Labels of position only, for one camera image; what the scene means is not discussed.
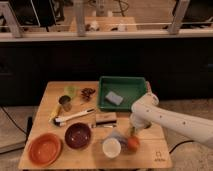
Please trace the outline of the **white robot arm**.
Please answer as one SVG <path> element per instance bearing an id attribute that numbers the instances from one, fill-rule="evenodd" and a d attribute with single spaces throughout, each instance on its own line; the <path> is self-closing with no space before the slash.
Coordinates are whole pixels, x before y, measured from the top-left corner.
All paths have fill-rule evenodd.
<path id="1" fill-rule="evenodd" d="M 213 149 L 213 120 L 165 110 L 158 104 L 155 94 L 144 94 L 131 106 L 131 123 L 143 128 L 146 122 L 154 122 Z"/>

